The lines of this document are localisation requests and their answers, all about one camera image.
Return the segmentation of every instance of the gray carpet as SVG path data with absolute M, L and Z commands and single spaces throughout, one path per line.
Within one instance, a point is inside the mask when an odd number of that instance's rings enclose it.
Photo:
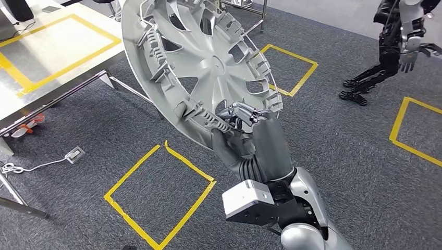
M 229 10 L 247 28 L 257 21 L 248 12 Z M 271 43 L 318 62 L 299 92 L 283 97 L 280 119 L 294 164 L 312 174 L 330 219 L 354 248 L 442 249 L 442 169 L 389 140 L 405 96 L 442 108 L 441 61 L 420 57 L 415 71 L 380 84 L 360 107 L 341 101 L 338 93 L 344 79 L 376 63 L 376 40 L 270 8 L 265 32 L 250 35 L 258 47 Z M 272 50 L 266 56 L 286 90 L 308 68 Z M 139 89 L 125 60 L 111 71 Z M 221 194 L 237 183 L 233 174 L 130 93 L 96 82 L 45 115 L 33 135 L 7 140 L 16 156 L 0 160 L 31 167 L 62 158 L 75 146 L 87 154 L 74 165 L 9 177 L 29 204 L 51 218 L 0 208 L 0 249 L 151 249 L 103 196 L 165 140 L 217 180 L 165 249 L 280 249 L 277 236 L 224 221 Z M 440 122 L 438 114 L 410 104 L 398 140 L 441 159 Z M 113 198 L 159 243 L 207 184 L 162 147 Z M 0 195 L 10 197 L 5 189 Z

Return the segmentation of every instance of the silver robot arm casing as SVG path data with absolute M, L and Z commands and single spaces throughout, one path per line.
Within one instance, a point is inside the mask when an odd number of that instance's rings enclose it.
M 401 19 L 401 62 L 403 64 L 414 64 L 418 59 L 419 47 L 422 36 L 409 35 L 419 30 L 413 27 L 413 21 L 421 19 L 424 16 L 424 9 L 421 6 L 422 0 L 400 0 L 399 12 Z
M 316 184 L 305 169 L 297 168 L 297 173 L 290 183 L 290 190 L 294 196 L 310 203 L 320 226 L 328 228 L 328 238 L 323 239 L 319 230 L 312 225 L 292 223 L 281 233 L 281 243 L 286 250 L 353 249 L 328 220 Z M 241 213 L 258 202 L 274 205 L 268 186 L 253 180 L 245 180 L 223 193 L 226 217 Z

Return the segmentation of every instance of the metal table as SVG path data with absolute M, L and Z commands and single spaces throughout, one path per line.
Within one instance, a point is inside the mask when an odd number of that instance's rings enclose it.
M 153 104 L 107 70 L 125 57 L 119 23 L 81 4 L 63 7 L 48 0 L 39 4 L 31 7 L 35 25 L 0 43 L 0 151 L 9 155 L 13 152 L 3 135 L 97 79 Z M 60 9 L 43 13 L 41 9 L 49 5 Z M 0 198 L 0 206 L 48 217 L 29 207 L 1 172 L 0 181 L 17 201 Z

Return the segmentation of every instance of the black cable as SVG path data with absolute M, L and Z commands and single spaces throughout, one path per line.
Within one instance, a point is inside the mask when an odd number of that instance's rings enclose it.
M 9 40 L 9 39 L 14 38 L 15 35 L 16 35 L 18 32 L 28 30 L 29 28 L 31 28 L 32 26 L 34 26 L 34 24 L 35 24 L 35 19 L 33 19 L 33 22 L 30 23 L 30 24 L 28 24 L 28 26 L 26 26 L 26 28 L 21 29 L 21 30 L 17 30 L 16 32 L 14 32 L 14 34 L 13 34 L 10 38 L 6 38 L 6 39 L 3 39 L 3 40 L 0 40 L 0 42 L 4 42 L 4 41 L 7 41 L 7 40 Z
M 393 6 L 391 7 L 390 13 L 388 14 L 387 17 L 387 21 L 385 22 L 384 28 L 382 29 L 382 33 L 385 34 L 385 32 L 387 31 L 387 25 L 388 25 L 388 21 L 390 20 L 390 16 L 393 13 L 393 10 L 396 6 L 396 4 L 398 3 L 398 0 L 395 0 L 395 3 L 393 4 Z

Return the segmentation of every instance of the yellow tape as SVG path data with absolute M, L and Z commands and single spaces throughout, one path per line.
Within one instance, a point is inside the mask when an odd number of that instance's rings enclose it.
M 391 134 L 390 134 L 390 140 L 393 141 L 393 142 L 398 137 L 399 129 L 400 129 L 400 126 L 402 124 L 402 119 L 405 116 L 405 111 L 407 111 L 408 102 L 410 102 L 410 98 L 409 97 L 405 97 L 403 99 L 403 101 L 402 101 L 402 104 L 401 104 L 401 107 L 399 109 L 398 116 L 396 117 L 395 123 L 393 124 L 393 128 L 392 128 Z
M 29 32 L 27 32 L 27 33 L 25 33 L 23 35 L 19 35 L 19 36 L 16 36 L 16 37 L 12 38 L 12 39 L 6 40 L 5 42 L 0 43 L 0 47 L 6 46 L 8 44 L 11 44 L 11 43 L 13 43 L 13 42 L 15 42 L 15 41 L 17 41 L 19 39 L 25 38 L 26 36 L 30 36 L 30 35 L 32 35 L 32 34 L 34 34 L 36 32 L 39 32 L 39 31 L 41 31 L 43 29 L 51 27 L 51 26 L 53 26 L 55 24 L 58 24 L 58 23 L 60 23 L 62 21 L 65 21 L 66 19 L 69 19 L 69 18 L 74 19 L 75 21 L 83 24 L 84 26 L 86 26 L 89 29 L 95 31 L 96 33 L 98 33 L 98 34 L 108 38 L 109 40 L 111 40 L 111 43 L 106 45 L 106 46 L 104 46 L 103 48 L 99 49 L 98 51 L 96 51 L 96 52 L 94 52 L 94 53 L 92 53 L 92 54 L 90 54 L 90 55 L 88 55 L 88 56 L 86 56 L 86 57 L 76 61 L 75 63 L 67 66 L 66 68 L 64 68 L 64 69 L 62 69 L 62 70 L 60 70 L 58 72 L 55 72 L 54 74 L 52 74 L 52 75 L 42 79 L 41 81 L 39 81 L 37 83 L 34 83 L 34 84 L 31 81 L 29 81 L 29 79 L 26 78 L 17 68 L 15 68 L 15 67 L 8 67 L 9 71 L 7 70 L 6 72 L 8 72 L 8 74 L 14 80 L 16 80 L 17 83 L 20 84 L 20 86 L 23 87 L 23 90 L 18 93 L 19 96 L 28 94 L 28 93 L 30 93 L 30 92 L 40 88 L 41 86 L 43 86 L 43 85 L 45 85 L 45 84 L 47 84 L 47 83 L 57 79 L 58 77 L 60 77 L 60 76 L 62 76 L 64 74 L 66 74 L 67 72 L 77 68 L 81 64 L 83 64 L 83 63 L 91 60 L 92 58 L 102 54 L 103 52 L 109 50 L 110 48 L 116 46 L 117 44 L 119 44 L 121 42 L 121 39 L 119 39 L 118 37 L 116 37 L 116 36 L 106 32 L 105 30 L 103 30 L 103 29 L 93 25 L 92 23 L 84 20 L 83 18 L 81 18 L 81 17 L 79 17 L 79 16 L 77 16 L 75 14 L 71 14 L 71 15 L 67 15 L 67 16 L 65 16 L 63 18 L 60 18 L 60 19 L 58 19 L 56 21 L 53 21 L 53 22 L 51 22 L 51 23 L 49 23 L 47 25 L 44 25 L 44 26 L 38 27 L 38 28 L 36 28 L 34 30 L 31 30 L 31 31 L 29 31 Z M 7 64 L 7 62 L 8 62 L 7 59 L 3 55 L 1 55 L 0 56 L 0 64 Z
M 123 209 L 116 203 L 111 195 L 117 190 L 118 187 L 121 186 L 121 184 L 145 161 L 147 158 L 149 158 L 153 153 L 155 153 L 160 146 L 156 145 L 151 149 L 146 155 L 144 155 L 105 195 L 104 199 L 109 202 L 109 204 L 121 215 L 123 216 L 124 220 L 135 230 L 136 233 L 138 233 L 139 236 L 141 236 L 143 239 L 146 240 L 146 242 L 154 249 L 154 250 L 162 250 L 172 239 L 173 237 L 179 232 L 179 230 L 184 226 L 184 224 L 189 220 L 189 218 L 192 216 L 192 214 L 196 211 L 196 209 L 201 205 L 201 203 L 204 201 L 204 199 L 207 197 L 209 192 L 212 190 L 213 186 L 215 185 L 216 181 L 200 169 L 198 169 L 195 165 L 193 165 L 189 160 L 184 158 L 182 155 L 178 154 L 176 151 L 171 149 L 168 146 L 167 141 L 164 142 L 164 146 L 167 149 L 167 151 L 172 154 L 174 157 L 181 160 L 183 163 L 185 163 L 187 166 L 192 168 L 195 172 L 202 175 L 204 178 L 210 181 L 209 185 L 206 187 L 204 192 L 200 195 L 200 197 L 197 199 L 197 201 L 192 205 L 192 207 L 187 211 L 187 213 L 183 216 L 183 218 L 178 222 L 178 224 L 172 229 L 172 231 L 164 238 L 164 240 L 161 242 L 161 244 L 158 244 L 156 241 L 154 241 L 133 219 L 130 218 L 129 215 L 127 215 Z
M 2 53 L 0 53 L 0 68 L 3 68 L 23 88 L 32 87 L 31 80 L 22 74 Z
M 201 205 L 201 203 L 206 199 L 207 195 L 209 194 L 210 190 L 212 190 L 213 186 L 215 185 L 216 181 L 211 181 L 209 185 L 206 187 L 204 192 L 201 194 L 201 196 L 198 198 L 197 202 L 193 204 L 193 206 L 187 211 L 187 213 L 184 215 L 184 217 L 180 220 L 180 222 L 175 226 L 175 228 L 172 229 L 170 234 L 163 240 L 163 242 L 159 245 L 159 247 L 156 250 L 162 250 L 167 243 L 178 233 L 178 231 L 184 226 L 184 224 L 189 220 L 189 218 L 192 216 L 192 214 L 196 211 L 196 209 Z
M 184 164 L 186 164 L 187 166 L 189 166 L 191 169 L 193 169 L 195 172 L 199 173 L 202 177 L 206 178 L 208 181 L 213 181 L 213 178 L 211 176 L 209 176 L 208 174 L 206 174 L 205 172 L 201 171 L 200 169 L 198 169 L 197 167 L 195 167 L 194 164 L 192 164 L 189 160 L 187 160 L 186 158 L 184 158 L 182 155 L 178 154 L 177 152 L 175 152 L 173 149 L 171 149 L 170 147 L 167 146 L 167 141 L 165 141 L 164 146 L 166 147 L 167 151 L 177 157 L 178 159 L 180 159 Z
M 401 107 L 399 109 L 398 116 L 396 117 L 395 123 L 393 124 L 393 128 L 391 129 L 390 140 L 393 142 L 393 144 L 397 145 L 398 147 L 401 147 L 401 148 L 405 149 L 406 151 L 409 151 L 409 152 L 411 152 L 411 153 L 413 153 L 413 154 L 415 154 L 415 155 L 417 155 L 419 157 L 422 157 L 422 158 L 424 158 L 424 159 L 426 159 L 426 160 L 428 160 L 428 161 L 430 161 L 430 162 L 432 162 L 432 163 L 442 167 L 442 161 L 440 161 L 440 160 L 438 160 L 438 159 L 436 159 L 436 158 L 434 158 L 434 157 L 432 157 L 432 156 L 430 156 L 430 155 L 428 155 L 428 154 L 426 154 L 424 152 L 421 152 L 421 151 L 419 151 L 419 150 L 417 150 L 415 148 L 412 148 L 412 147 L 410 147 L 410 146 L 408 146 L 406 144 L 403 144 L 403 143 L 401 143 L 401 142 L 399 142 L 397 140 L 397 137 L 398 137 L 398 134 L 399 134 L 399 130 L 400 130 L 400 126 L 402 124 L 402 120 L 403 120 L 403 118 L 405 116 L 408 104 L 410 102 L 416 103 L 416 104 L 418 104 L 418 105 L 420 105 L 420 106 L 422 106 L 424 108 L 427 108 L 427 109 L 429 109 L 431 111 L 434 111 L 434 112 L 439 113 L 439 114 L 442 115 L 442 109 L 438 109 L 436 107 L 433 107 L 431 105 L 428 105 L 426 103 L 420 102 L 420 101 L 415 100 L 415 99 L 410 98 L 410 97 L 405 97 L 403 99 L 403 101 L 402 101 L 402 104 L 401 104 Z
M 279 51 L 279 52 L 282 52 L 282 53 L 284 53 L 284 54 L 287 54 L 287 55 L 289 55 L 289 56 L 295 57 L 295 58 L 297 58 L 297 59 L 300 59 L 300 60 L 303 60 L 303 61 L 306 61 L 306 62 L 312 64 L 312 66 L 311 66 L 310 69 L 307 71 L 307 73 L 301 78 L 301 80 L 299 80 L 299 82 L 293 87 L 293 89 L 292 89 L 290 92 L 285 91 L 285 90 L 280 89 L 280 88 L 275 88 L 274 85 L 269 84 L 269 87 L 270 87 L 272 90 L 278 90 L 281 94 L 284 94 L 284 95 L 288 95 L 288 96 L 293 97 L 293 96 L 299 91 L 299 89 L 304 85 L 304 83 L 307 81 L 307 79 L 308 79 L 308 78 L 313 74 L 313 72 L 316 70 L 316 68 L 318 67 L 318 63 L 315 62 L 315 61 L 313 61 L 313 60 L 310 60 L 310 59 L 308 59 L 308 58 L 305 58 L 305 57 L 303 57 L 303 56 L 297 55 L 297 54 L 295 54 L 295 53 L 293 53 L 293 52 L 287 51 L 287 50 L 285 50 L 285 49 L 283 49 L 283 48 L 280 48 L 280 47 L 278 47 L 278 46 L 275 46 L 275 45 L 273 45 L 273 44 L 267 44 L 264 48 L 262 48 L 261 53 L 264 54 L 264 52 L 266 52 L 269 48 L 273 48 L 273 49 L 275 49 L 275 50 L 277 50 L 277 51 Z
M 160 148 L 159 145 L 153 147 L 147 154 L 145 154 L 105 195 L 104 199 L 124 218 L 124 220 L 137 232 L 143 239 L 147 241 L 154 249 L 158 247 L 156 243 L 134 220 L 132 220 L 123 209 L 116 203 L 111 195 L 119 188 L 123 182 L 133 173 L 135 170 L 143 164 L 153 153 Z

